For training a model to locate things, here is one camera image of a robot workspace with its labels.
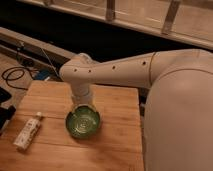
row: wood grain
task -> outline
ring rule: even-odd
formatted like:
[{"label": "wood grain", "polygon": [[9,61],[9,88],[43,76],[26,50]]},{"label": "wood grain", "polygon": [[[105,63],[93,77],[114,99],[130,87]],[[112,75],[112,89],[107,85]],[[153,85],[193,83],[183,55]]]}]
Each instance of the wood grain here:
[{"label": "wood grain", "polygon": [[[65,128],[72,108],[69,85],[33,81],[0,139],[0,170],[143,171],[137,90],[92,89],[101,128],[87,140],[76,140]],[[12,142],[38,111],[44,115],[41,129],[25,154],[17,152]]]}]

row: black cable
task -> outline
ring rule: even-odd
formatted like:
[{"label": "black cable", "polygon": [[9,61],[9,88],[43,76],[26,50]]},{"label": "black cable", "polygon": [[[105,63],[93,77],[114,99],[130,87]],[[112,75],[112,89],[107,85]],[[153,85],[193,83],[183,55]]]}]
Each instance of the black cable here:
[{"label": "black cable", "polygon": [[[20,72],[21,71],[21,75],[17,76],[17,77],[13,77],[13,78],[10,78],[10,76],[15,73],[15,72]],[[25,71],[27,71],[30,75],[30,77],[33,79],[33,75],[32,75],[32,72],[36,71],[36,70],[31,70],[29,68],[26,68],[26,67],[12,67],[12,68],[9,68],[9,69],[6,69],[2,74],[1,74],[1,77],[3,80],[6,81],[7,85],[9,87],[12,87],[12,88],[16,88],[16,89],[20,89],[20,90],[28,90],[27,88],[24,88],[24,87],[18,87],[18,86],[14,86],[14,85],[11,85],[9,83],[9,81],[16,81],[20,78],[22,78],[25,74]]]}]

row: white object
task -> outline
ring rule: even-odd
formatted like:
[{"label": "white object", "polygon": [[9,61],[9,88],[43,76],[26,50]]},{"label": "white object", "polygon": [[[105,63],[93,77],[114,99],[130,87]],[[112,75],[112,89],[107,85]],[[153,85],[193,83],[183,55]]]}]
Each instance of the white object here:
[{"label": "white object", "polygon": [[19,133],[18,137],[14,141],[14,145],[18,147],[18,149],[26,150],[30,145],[35,133],[38,131],[41,126],[42,114],[41,112],[37,112],[34,118],[31,118],[27,121],[24,128]]},{"label": "white object", "polygon": [[146,171],[213,170],[213,54],[177,50],[93,64],[77,55],[60,69],[74,101],[92,103],[90,83],[150,88]]}]

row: cable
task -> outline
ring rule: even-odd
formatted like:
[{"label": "cable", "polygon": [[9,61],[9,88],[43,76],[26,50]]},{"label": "cable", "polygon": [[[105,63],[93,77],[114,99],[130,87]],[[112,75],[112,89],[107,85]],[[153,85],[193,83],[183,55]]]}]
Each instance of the cable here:
[{"label": "cable", "polygon": [[51,65],[51,67],[52,67],[52,69],[53,69],[53,71],[54,71],[55,74],[56,74],[56,76],[60,78],[60,76],[59,76],[58,72],[56,71],[54,65],[52,64],[52,62],[51,62],[49,56],[46,54],[46,52],[44,51],[44,49],[42,49],[42,48],[40,48],[40,49],[42,50],[44,56],[45,56],[45,57],[47,58],[47,60],[49,61],[50,65]]},{"label": "cable", "polygon": [[[21,71],[21,74],[17,77],[13,77],[13,78],[10,78],[10,76],[15,73],[15,72],[20,72]],[[9,86],[9,87],[12,87],[12,88],[15,88],[15,89],[20,89],[20,90],[28,90],[27,88],[24,88],[24,87],[18,87],[18,86],[14,86],[14,85],[11,85],[9,82],[10,81],[16,81],[20,78],[22,78],[25,74],[25,71],[27,71],[30,75],[30,77],[33,79],[33,75],[32,75],[32,72],[35,72],[36,70],[30,70],[29,68],[26,68],[26,67],[12,67],[12,68],[9,68],[9,69],[6,69],[2,74],[1,74],[1,77],[3,80],[6,81],[6,84]]]}]

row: floor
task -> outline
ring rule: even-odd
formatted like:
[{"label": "floor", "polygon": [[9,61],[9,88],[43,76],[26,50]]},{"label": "floor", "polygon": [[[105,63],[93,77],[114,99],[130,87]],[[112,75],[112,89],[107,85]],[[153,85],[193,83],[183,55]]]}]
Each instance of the floor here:
[{"label": "floor", "polygon": [[[15,59],[10,58],[4,54],[0,53],[0,74],[2,75],[2,73],[11,68],[11,67],[18,67],[21,66]],[[21,74],[21,72],[16,72],[14,74],[11,75],[12,78],[17,77]],[[26,72],[24,74],[24,76],[17,80],[17,81],[13,81],[11,82],[12,85],[15,86],[19,86],[19,87],[25,87],[28,88],[30,86],[30,83],[32,81],[32,78],[30,77],[30,75]],[[20,103],[21,99],[23,98],[23,96],[25,95],[26,91],[25,90],[19,90],[19,89],[14,89],[9,87],[6,82],[2,79],[2,77],[0,77],[0,86],[2,88],[4,88],[5,90],[7,90],[8,92],[11,93],[12,98],[10,100],[8,100],[7,102],[2,103],[2,107],[9,107],[10,105],[13,105],[14,107],[17,107],[18,104]]]}]

